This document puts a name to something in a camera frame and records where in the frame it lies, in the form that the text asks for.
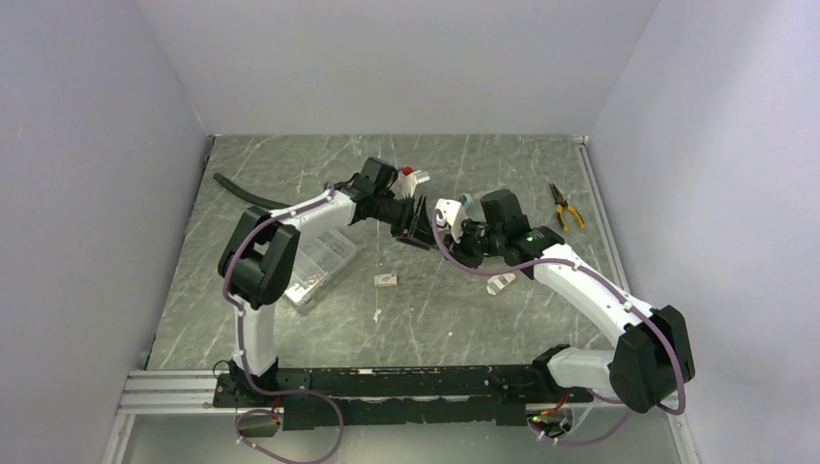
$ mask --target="white bracket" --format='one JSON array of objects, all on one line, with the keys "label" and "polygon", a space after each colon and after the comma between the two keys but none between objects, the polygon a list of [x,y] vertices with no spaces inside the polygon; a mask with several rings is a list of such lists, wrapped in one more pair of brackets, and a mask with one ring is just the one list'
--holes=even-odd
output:
[{"label": "white bracket", "polygon": [[427,171],[412,171],[406,175],[399,171],[398,179],[393,184],[392,190],[396,197],[407,198],[416,194],[416,187],[429,180],[430,174]]},{"label": "white bracket", "polygon": [[444,219],[436,217],[436,224],[440,228],[450,227],[450,235],[457,243],[461,242],[461,223],[467,219],[467,212],[460,201],[440,199],[436,201],[436,210],[444,215]]}]

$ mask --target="black cable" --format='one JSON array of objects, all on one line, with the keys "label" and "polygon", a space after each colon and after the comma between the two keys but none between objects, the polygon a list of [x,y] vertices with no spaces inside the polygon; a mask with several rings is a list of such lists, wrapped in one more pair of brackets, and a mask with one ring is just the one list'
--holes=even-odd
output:
[{"label": "black cable", "polygon": [[290,208],[292,205],[287,205],[285,203],[279,203],[278,201],[269,200],[267,198],[262,198],[261,196],[254,195],[249,191],[241,188],[233,183],[227,177],[219,174],[219,172],[214,174],[214,180],[217,181],[224,189],[228,190],[229,192],[233,193],[234,196],[237,198],[247,201],[251,205],[258,206],[259,208],[264,208],[266,210],[283,210],[285,208]]},{"label": "black cable", "polygon": [[230,363],[228,363],[228,361],[226,361],[226,360],[219,360],[219,361],[217,361],[217,363],[216,363],[216,364],[214,364],[214,366],[213,366],[213,367],[211,367],[211,373],[212,373],[212,374],[214,374],[214,378],[215,378],[215,379],[217,379],[217,380],[219,380],[219,379],[220,379],[220,377],[217,375],[217,366],[218,366],[218,365],[220,365],[221,363],[226,363],[226,364],[228,364],[228,368],[230,368]]}]

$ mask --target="black rubber hose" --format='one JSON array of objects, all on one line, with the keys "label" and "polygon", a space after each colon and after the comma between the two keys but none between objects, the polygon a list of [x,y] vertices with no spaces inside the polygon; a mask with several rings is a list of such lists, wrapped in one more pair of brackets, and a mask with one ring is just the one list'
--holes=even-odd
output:
[{"label": "black rubber hose", "polygon": [[261,196],[254,195],[249,191],[241,188],[233,183],[227,177],[216,173],[214,174],[214,180],[217,181],[224,189],[228,190],[229,192],[233,193],[234,196],[237,198],[247,201],[251,205],[258,206],[259,208],[264,208],[266,210],[283,210],[285,208],[290,208],[291,205],[287,205],[284,203],[279,203],[278,201],[269,200],[267,198],[262,198]]}]

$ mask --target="wire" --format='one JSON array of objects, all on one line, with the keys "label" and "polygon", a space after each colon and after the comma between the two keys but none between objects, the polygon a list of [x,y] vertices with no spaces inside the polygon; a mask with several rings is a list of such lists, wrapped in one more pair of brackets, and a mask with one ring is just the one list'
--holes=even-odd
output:
[{"label": "wire", "polygon": [[601,401],[603,403],[624,404],[624,402],[621,401],[620,399],[607,398],[606,396],[601,396],[601,395],[595,393],[595,391],[593,391],[592,389],[587,389],[587,392],[589,392],[589,394],[592,395],[595,399],[597,399],[598,401]]},{"label": "wire", "polygon": [[543,411],[541,411],[541,415],[549,416],[550,414],[557,413],[564,406],[568,399],[570,399],[570,393],[567,391],[561,396],[561,400],[558,401],[558,404],[556,404],[554,408],[544,409]]},{"label": "wire", "polygon": [[217,375],[217,366],[222,364],[222,363],[226,363],[226,364],[228,364],[228,367],[230,367],[230,364],[226,360],[219,360],[219,361],[217,361],[216,364],[214,364],[213,367],[211,367],[211,373],[214,374],[214,378],[217,379],[217,380],[220,379],[219,375]]},{"label": "wire", "polygon": [[[563,447],[588,447],[590,445],[597,445],[598,443],[608,439],[612,435],[615,435],[615,433],[618,432],[618,430],[620,430],[621,427],[623,427],[624,424],[627,423],[627,421],[631,417],[632,417],[632,409],[627,409],[627,412],[624,414],[624,416],[620,420],[618,420],[618,422],[615,425],[613,425],[612,428],[610,428],[606,433],[600,435],[597,438],[593,438],[591,440],[581,440],[581,441],[577,441],[577,442],[570,442],[570,441],[567,441],[567,440],[558,440],[556,438],[556,439],[553,439],[552,443],[553,443],[553,445],[559,445],[559,446],[563,446]],[[533,429],[533,431],[536,431],[536,433],[539,433],[538,429],[533,425],[532,422],[527,422],[527,424],[530,426],[531,429]]]},{"label": "wire", "polygon": [[570,436],[570,434],[572,434],[574,431],[581,427],[581,424],[584,423],[584,421],[592,412],[593,405],[594,403],[591,403],[589,406],[584,408],[584,412],[581,414],[581,417],[578,418],[578,420],[575,420],[575,410],[573,408],[570,408],[570,411],[572,411],[572,429],[570,429],[570,431],[567,432],[566,436]]},{"label": "wire", "polygon": [[[438,230],[438,224],[437,224],[437,220],[440,220],[440,219],[441,220],[444,219],[444,213],[442,213],[441,210],[436,209],[435,213],[433,214],[432,219],[430,220],[430,225],[433,229],[432,230],[433,231],[433,239],[435,239],[436,245],[438,245],[439,250],[444,255],[444,258],[446,260],[450,261],[451,263],[453,263],[454,266],[456,266],[457,268],[459,268],[460,270],[462,270],[466,273],[473,274],[473,275],[476,275],[476,276],[499,276],[501,274],[511,273],[511,272],[519,271],[519,270],[525,269],[525,268],[531,268],[531,267],[534,267],[538,264],[561,264],[561,265],[569,266],[573,269],[576,269],[577,271],[580,271],[580,272],[586,274],[587,276],[593,278],[594,280],[596,280],[607,291],[609,291],[609,293],[611,293],[612,296],[615,297],[615,299],[618,301],[618,303],[626,304],[626,303],[629,302],[627,300],[627,297],[625,297],[618,290],[618,288],[615,287],[615,285],[613,285],[611,282],[609,282],[609,280],[607,280],[605,277],[603,277],[602,275],[598,274],[596,271],[594,271],[594,270],[592,270],[592,269],[590,269],[586,266],[577,266],[577,268],[576,268],[575,263],[572,262],[569,259],[539,258],[539,259],[534,259],[532,261],[527,261],[526,263],[518,264],[516,266],[511,266],[511,267],[508,267],[508,268],[505,268],[505,269],[495,269],[495,270],[473,269],[473,268],[469,268],[467,266],[464,266],[463,264],[459,263],[455,258],[453,258],[453,256],[447,250],[447,247],[444,245],[444,241],[441,238],[441,232]],[[672,409],[672,408],[668,408],[668,407],[666,407],[662,404],[659,404],[658,407],[662,411],[666,412],[667,414],[671,414],[673,416],[682,415],[684,413],[684,411],[686,410],[686,408],[687,408],[687,395],[686,395],[686,390],[685,390],[685,387],[684,387],[684,374],[683,374],[683,371],[681,370],[681,364],[678,361],[678,356],[675,353],[675,349],[672,348],[672,344],[666,338],[666,335],[664,335],[663,332],[658,328],[658,326],[656,326],[655,323],[652,322],[648,317],[646,317],[646,315],[644,315],[641,311],[637,310],[637,308],[634,305],[629,306],[629,312],[632,313],[638,319],[640,319],[641,322],[643,322],[644,325],[646,325],[649,328],[649,330],[652,331],[653,334],[655,334],[655,336],[660,341],[660,344],[663,346],[663,350],[666,351],[666,356],[669,357],[669,361],[672,364],[672,372],[675,376],[675,386],[678,390],[678,407],[675,408],[675,409]],[[594,445],[596,443],[600,443],[601,441],[605,440],[606,438],[609,438],[610,436],[612,436],[612,434],[617,432],[618,429],[621,428],[621,426],[624,425],[624,422],[626,422],[630,418],[630,416],[631,416],[631,410],[627,411],[627,413],[624,415],[624,417],[617,424],[615,424],[615,426],[612,427],[612,429],[610,429],[608,432],[604,433],[603,435],[601,435],[597,439],[587,440],[585,442],[566,442],[565,441],[564,443],[568,446]]]},{"label": "wire", "polygon": [[271,224],[273,224],[277,221],[280,221],[284,218],[289,218],[291,216],[291,213],[301,214],[301,213],[304,213],[306,211],[313,210],[313,209],[315,209],[315,208],[317,208],[321,205],[324,205],[325,203],[331,201],[334,197],[334,193],[336,191],[336,188],[334,187],[334,185],[332,183],[325,183],[325,189],[326,189],[326,192],[322,193],[322,195],[317,197],[315,200],[313,200],[313,201],[311,201],[307,204],[304,204],[300,207],[292,208],[292,209],[290,209],[290,210],[288,210],[288,211],[286,211],[282,214],[279,214],[279,215],[276,215],[274,217],[270,217],[268,219],[265,219],[264,221],[259,223],[259,225],[254,227],[253,230],[250,231],[250,233],[245,237],[244,240],[242,240],[242,242],[236,248],[236,252],[234,253],[233,258],[231,258],[230,262],[228,263],[227,269],[225,270],[225,278],[224,278],[224,283],[222,285],[222,296],[236,308],[236,338],[237,338],[237,344],[239,345],[239,353],[240,353],[240,361],[242,363],[242,370],[245,372],[245,378],[248,380],[248,385],[250,385],[250,387],[254,391],[256,391],[260,394],[264,394],[266,396],[282,396],[282,395],[286,395],[286,394],[307,394],[307,395],[310,395],[310,396],[315,396],[317,398],[321,398],[321,399],[327,401],[331,405],[331,407],[333,407],[334,412],[336,413],[336,415],[338,417],[338,435],[337,435],[336,442],[334,443],[331,450],[327,452],[327,454],[325,454],[324,456],[320,457],[319,459],[316,459],[316,460],[313,460],[313,461],[294,461],[294,460],[288,459],[286,457],[280,456],[280,455],[270,451],[269,449],[266,449],[264,447],[260,447],[259,445],[255,444],[254,442],[252,442],[251,440],[245,438],[242,435],[242,431],[240,430],[239,425],[240,425],[240,422],[242,422],[242,420],[244,418],[247,418],[247,417],[250,417],[250,416],[267,416],[269,418],[278,418],[278,419],[280,419],[281,414],[279,414],[277,412],[274,412],[274,411],[267,410],[267,409],[252,409],[250,411],[247,411],[247,412],[241,414],[239,417],[237,417],[236,421],[234,422],[234,432],[236,432],[237,443],[242,443],[242,444],[244,444],[248,447],[251,447],[251,448],[253,448],[253,449],[255,449],[255,450],[257,450],[257,451],[259,451],[259,452],[261,452],[265,455],[267,455],[267,456],[273,457],[274,459],[276,459],[280,462],[284,462],[285,464],[319,464],[321,462],[325,462],[328,459],[330,459],[331,456],[333,456],[336,453],[336,451],[338,450],[338,447],[341,445],[341,440],[344,437],[344,418],[342,417],[341,410],[339,409],[336,402],[333,401],[327,394],[322,393],[320,391],[314,391],[314,390],[268,391],[268,390],[261,389],[259,386],[257,386],[253,382],[253,378],[251,377],[251,374],[250,374],[250,366],[249,366],[249,362],[248,362],[248,352],[246,350],[246,344],[245,344],[244,318],[245,318],[246,309],[242,305],[242,303],[240,303],[239,300],[237,300],[236,298],[233,297],[233,295],[231,295],[231,293],[230,293],[230,280],[231,280],[231,277],[233,277],[234,271],[236,270],[236,266],[237,266],[237,263],[239,262],[240,256],[242,256],[244,254],[244,252],[248,248],[249,244],[256,238],[256,236],[263,229],[265,229],[269,225],[271,225]]},{"label": "wire", "polygon": [[214,180],[217,181],[217,183],[221,185],[224,189],[233,193],[234,196],[236,196],[240,200],[244,200],[250,203],[251,205],[256,205],[266,210],[283,210],[285,208],[290,208],[291,206],[285,203],[279,203],[278,201],[269,200],[267,198],[254,195],[253,193],[250,193],[244,188],[237,186],[233,183],[233,181],[219,174],[219,172],[214,174]]},{"label": "wire", "polygon": [[[271,405],[271,411],[273,411],[273,412],[276,412],[276,411],[277,411],[277,408],[279,407],[279,401],[280,401],[280,400],[281,400],[281,396],[277,396],[277,399],[275,399],[275,400],[274,400],[274,404],[272,404],[272,405]],[[276,423],[277,423],[277,425],[279,425],[279,418],[278,418],[278,417],[273,416],[271,419],[272,419],[274,422],[276,422]]]}]

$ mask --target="small white object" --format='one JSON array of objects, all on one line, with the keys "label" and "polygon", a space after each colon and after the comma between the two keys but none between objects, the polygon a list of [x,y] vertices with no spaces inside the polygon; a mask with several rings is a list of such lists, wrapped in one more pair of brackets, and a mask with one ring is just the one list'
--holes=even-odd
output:
[{"label": "small white object", "polygon": [[513,280],[515,280],[515,274],[513,273],[494,275],[487,280],[487,293],[498,295],[498,292],[510,285]]},{"label": "small white object", "polygon": [[395,287],[398,285],[398,275],[380,274],[373,278],[373,285],[378,287]]}]

